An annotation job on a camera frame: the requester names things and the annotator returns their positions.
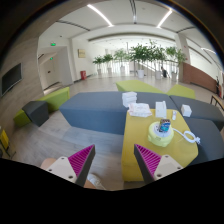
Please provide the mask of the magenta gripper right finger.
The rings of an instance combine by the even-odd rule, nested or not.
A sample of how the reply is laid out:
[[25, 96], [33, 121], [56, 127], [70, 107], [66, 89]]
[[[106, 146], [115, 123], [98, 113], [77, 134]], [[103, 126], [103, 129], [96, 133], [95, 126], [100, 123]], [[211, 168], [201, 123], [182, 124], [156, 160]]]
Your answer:
[[146, 184], [182, 169], [182, 166], [171, 156], [161, 156], [138, 144], [134, 145], [134, 155]]

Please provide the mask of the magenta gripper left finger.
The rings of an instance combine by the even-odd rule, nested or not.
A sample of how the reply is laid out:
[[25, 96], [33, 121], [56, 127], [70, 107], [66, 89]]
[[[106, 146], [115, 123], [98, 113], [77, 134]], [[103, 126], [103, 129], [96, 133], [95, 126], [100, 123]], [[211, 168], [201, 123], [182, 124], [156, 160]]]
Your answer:
[[90, 145], [69, 157], [59, 157], [47, 171], [83, 187], [95, 156], [95, 145]]

